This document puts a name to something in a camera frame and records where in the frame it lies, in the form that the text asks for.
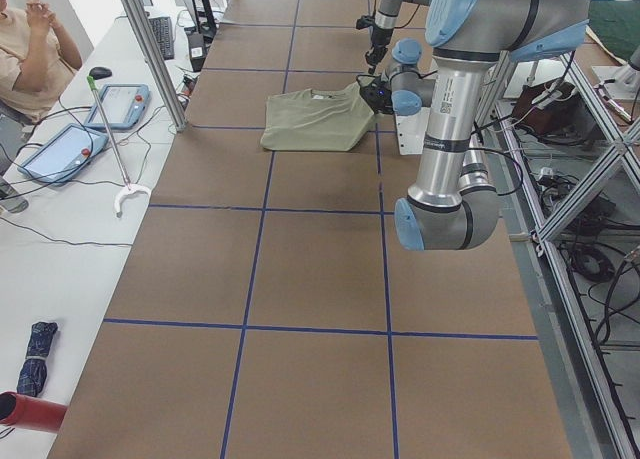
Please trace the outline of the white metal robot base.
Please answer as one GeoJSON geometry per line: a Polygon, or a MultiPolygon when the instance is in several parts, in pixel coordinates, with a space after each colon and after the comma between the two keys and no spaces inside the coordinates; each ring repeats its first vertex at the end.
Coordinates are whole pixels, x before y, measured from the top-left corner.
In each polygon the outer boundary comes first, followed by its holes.
{"type": "Polygon", "coordinates": [[[411,116],[394,116],[398,149],[401,155],[421,155],[430,109],[423,107],[411,116]]]}

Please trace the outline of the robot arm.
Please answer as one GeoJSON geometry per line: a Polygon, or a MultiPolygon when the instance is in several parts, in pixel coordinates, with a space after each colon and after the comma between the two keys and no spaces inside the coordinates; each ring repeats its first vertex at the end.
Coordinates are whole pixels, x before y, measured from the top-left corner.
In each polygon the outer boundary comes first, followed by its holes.
{"type": "Polygon", "coordinates": [[[363,15],[356,21],[358,30],[370,30],[370,48],[365,53],[369,74],[376,71],[388,51],[404,3],[429,6],[431,0],[379,0],[372,15],[363,15]]]}
{"type": "Polygon", "coordinates": [[[380,0],[366,61],[393,56],[382,77],[398,116],[428,108],[417,179],[397,200],[397,236],[408,250],[464,250],[493,233],[499,198],[472,128],[487,71],[508,53],[515,62],[557,57],[582,43],[589,0],[380,0]],[[437,65],[433,81],[420,78],[422,48],[391,42],[405,3],[428,8],[425,39],[437,65]]]}

